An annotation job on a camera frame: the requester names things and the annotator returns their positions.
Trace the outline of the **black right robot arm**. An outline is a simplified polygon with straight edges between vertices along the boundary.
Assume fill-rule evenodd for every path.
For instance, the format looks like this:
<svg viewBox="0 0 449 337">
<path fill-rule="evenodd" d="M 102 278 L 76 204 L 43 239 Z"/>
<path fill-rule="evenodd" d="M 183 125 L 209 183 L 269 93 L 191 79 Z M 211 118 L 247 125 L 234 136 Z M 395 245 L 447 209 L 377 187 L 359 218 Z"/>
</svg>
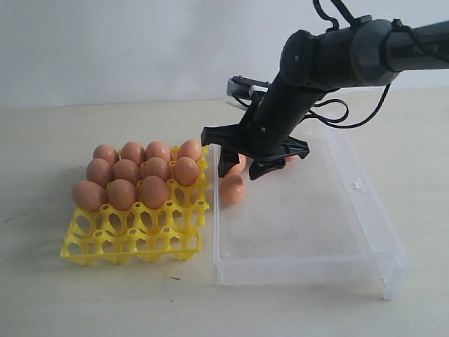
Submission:
<svg viewBox="0 0 449 337">
<path fill-rule="evenodd" d="M 285 43 L 273 81 L 229 79 L 227 94 L 250 105 L 239 123 L 204 128 L 201 143 L 220 146 L 220 177 L 245 155 L 253 161 L 249 175 L 255 180 L 282 169 L 289 157 L 309 154 L 308 144 L 291 133 L 327 94 L 386 88 L 403 71 L 447 67 L 446 22 L 412 28 L 400 20 L 367 19 L 318 36 L 299 30 Z"/>
</svg>

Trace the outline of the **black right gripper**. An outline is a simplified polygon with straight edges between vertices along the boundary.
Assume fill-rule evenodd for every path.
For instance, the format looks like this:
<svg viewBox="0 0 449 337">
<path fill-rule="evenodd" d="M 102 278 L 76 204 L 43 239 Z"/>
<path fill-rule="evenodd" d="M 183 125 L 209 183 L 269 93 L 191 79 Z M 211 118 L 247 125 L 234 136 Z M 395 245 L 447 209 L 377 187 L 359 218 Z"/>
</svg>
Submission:
<svg viewBox="0 0 449 337">
<path fill-rule="evenodd" d="M 292 87 L 276 76 L 266 93 L 254 93 L 251 104 L 237 124 L 205 127 L 201 132 L 203 146 L 216 144 L 220 150 L 218 175 L 224 178 L 240 163 L 239 153 L 253 161 L 250 180 L 283 169 L 285 157 L 309 154 L 305 141 L 290 136 L 310 109 L 310 90 Z"/>
</svg>

